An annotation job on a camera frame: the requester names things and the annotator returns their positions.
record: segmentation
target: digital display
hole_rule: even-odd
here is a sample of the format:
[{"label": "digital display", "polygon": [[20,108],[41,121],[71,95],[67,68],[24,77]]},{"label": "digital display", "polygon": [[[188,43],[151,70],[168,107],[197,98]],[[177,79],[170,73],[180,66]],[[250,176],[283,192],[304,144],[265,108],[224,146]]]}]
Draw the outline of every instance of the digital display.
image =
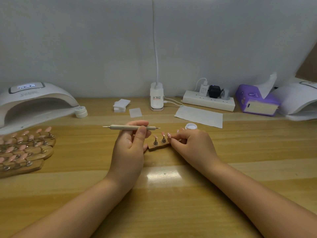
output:
[{"label": "digital display", "polygon": [[24,85],[18,86],[18,89],[31,88],[31,87],[35,87],[35,84],[34,83],[24,84]]}]

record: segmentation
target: white wall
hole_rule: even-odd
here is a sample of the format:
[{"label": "white wall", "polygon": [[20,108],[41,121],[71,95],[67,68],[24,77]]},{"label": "white wall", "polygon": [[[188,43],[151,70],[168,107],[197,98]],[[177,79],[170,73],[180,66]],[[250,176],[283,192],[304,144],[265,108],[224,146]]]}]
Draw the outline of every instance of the white wall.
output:
[{"label": "white wall", "polygon": [[[317,0],[155,0],[166,96],[196,80],[234,92],[293,75],[317,38]],[[151,0],[0,0],[0,91],[29,81],[75,97],[148,96]]]}]

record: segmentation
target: purple tissue package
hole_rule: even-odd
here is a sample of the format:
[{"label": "purple tissue package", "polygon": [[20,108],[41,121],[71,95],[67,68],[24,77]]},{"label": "purple tissue package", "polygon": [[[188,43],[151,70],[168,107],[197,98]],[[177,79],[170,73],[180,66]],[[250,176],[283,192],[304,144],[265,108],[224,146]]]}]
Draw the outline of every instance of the purple tissue package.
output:
[{"label": "purple tissue package", "polygon": [[244,113],[274,116],[280,106],[271,93],[263,99],[258,87],[247,84],[238,87],[236,98]]}]

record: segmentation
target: power strip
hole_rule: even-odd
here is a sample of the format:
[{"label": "power strip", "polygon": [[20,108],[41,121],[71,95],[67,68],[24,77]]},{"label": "power strip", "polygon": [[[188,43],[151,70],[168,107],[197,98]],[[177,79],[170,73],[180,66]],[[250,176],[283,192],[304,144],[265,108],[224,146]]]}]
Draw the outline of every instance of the power strip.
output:
[{"label": "power strip", "polygon": [[208,107],[208,108],[216,108],[221,110],[226,110],[233,112],[235,109],[235,101],[233,98],[229,100],[223,100],[220,98],[210,98],[210,97],[202,97],[199,96],[199,92],[194,91],[186,91],[183,97],[183,103]]}]

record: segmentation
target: hand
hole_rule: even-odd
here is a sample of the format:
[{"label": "hand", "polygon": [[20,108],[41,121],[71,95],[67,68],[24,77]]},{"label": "hand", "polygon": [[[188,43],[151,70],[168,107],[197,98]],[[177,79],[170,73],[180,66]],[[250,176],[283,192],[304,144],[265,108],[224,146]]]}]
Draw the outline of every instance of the hand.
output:
[{"label": "hand", "polygon": [[221,162],[211,138],[205,131],[180,130],[176,134],[167,133],[167,137],[172,147],[203,175],[216,163]]},{"label": "hand", "polygon": [[113,148],[111,165],[106,178],[124,186],[129,191],[143,168],[143,153],[147,149],[144,140],[151,135],[151,132],[146,130],[145,126],[148,126],[149,122],[145,120],[131,121],[126,125],[141,127],[138,130],[120,131]]}]

